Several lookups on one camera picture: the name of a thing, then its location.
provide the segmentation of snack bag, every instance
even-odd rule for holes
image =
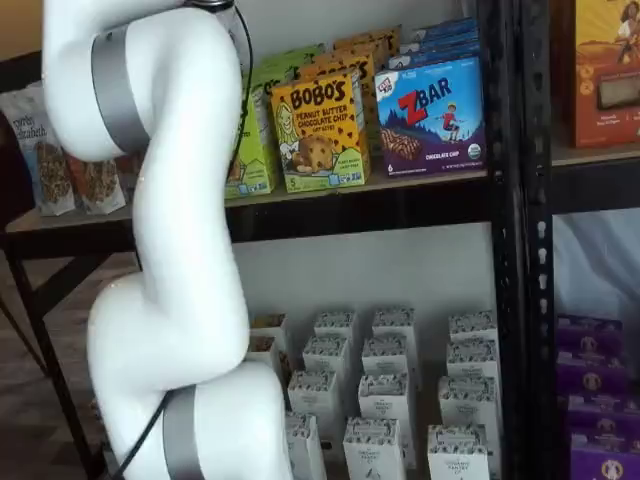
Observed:
[[[74,210],[71,174],[49,123],[42,85],[0,95],[0,109],[18,139],[40,213],[57,216]]]

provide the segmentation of blue snack box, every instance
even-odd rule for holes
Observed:
[[[468,30],[474,30],[478,28],[478,22],[473,17],[463,18],[462,20],[452,20],[450,22],[443,22],[431,27],[416,28],[411,33],[412,42],[422,42],[423,40],[441,37],[445,35],[457,35],[464,33]]]
[[[482,78],[477,56],[376,75],[389,175],[482,170]]]
[[[479,51],[480,44],[478,42],[469,42],[444,50],[411,52],[406,55],[391,57],[388,62],[389,70],[399,70],[409,66],[415,67],[426,63],[442,62],[462,55],[477,54]]]

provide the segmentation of white snack box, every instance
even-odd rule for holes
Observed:
[[[296,370],[289,383],[291,410],[315,415],[322,453],[327,461],[343,461],[345,416],[335,372]]]
[[[363,417],[398,420],[405,468],[415,470],[415,394],[409,375],[365,375],[360,380],[358,400]]]
[[[447,345],[447,374],[454,376],[485,376],[496,381],[498,425],[502,432],[502,392],[500,362],[495,340],[469,338],[451,341]]]
[[[350,418],[344,434],[350,480],[405,480],[398,420]]]
[[[438,399],[445,425],[482,425],[487,435],[487,455],[492,477],[502,478],[501,433],[496,382],[490,377],[442,377]]]
[[[340,389],[340,400],[346,414],[357,412],[355,375],[351,369],[351,344],[339,334],[313,335],[302,352],[305,368],[309,372],[335,372]]]
[[[489,480],[482,427],[430,425],[427,456],[434,480]]]
[[[368,338],[362,349],[362,367],[366,375],[409,373],[407,339],[388,333]]]
[[[373,315],[373,334],[397,333],[407,339],[409,373],[413,384],[422,390],[421,356],[418,351],[416,322],[413,308],[391,307],[377,310]]]
[[[327,480],[316,417],[286,412],[284,420],[294,480]]]

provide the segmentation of white robotic arm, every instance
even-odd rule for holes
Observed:
[[[213,15],[157,13],[179,3],[45,0],[45,99],[62,145],[101,161],[150,139],[133,207],[143,272],[92,308],[92,382],[120,462],[165,393],[182,389],[128,480],[286,480],[277,377],[241,363],[249,326],[225,223],[238,59]]]

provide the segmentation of purple snack box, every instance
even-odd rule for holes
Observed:
[[[640,443],[597,432],[571,434],[571,480],[640,478]]]
[[[565,350],[622,354],[622,322],[578,315],[558,315],[556,345]]]
[[[618,357],[595,353],[558,351],[556,387],[559,395],[571,393],[626,394],[629,377]]]
[[[640,435],[640,397],[628,395],[569,396],[567,424],[569,427],[620,433],[627,438]]]

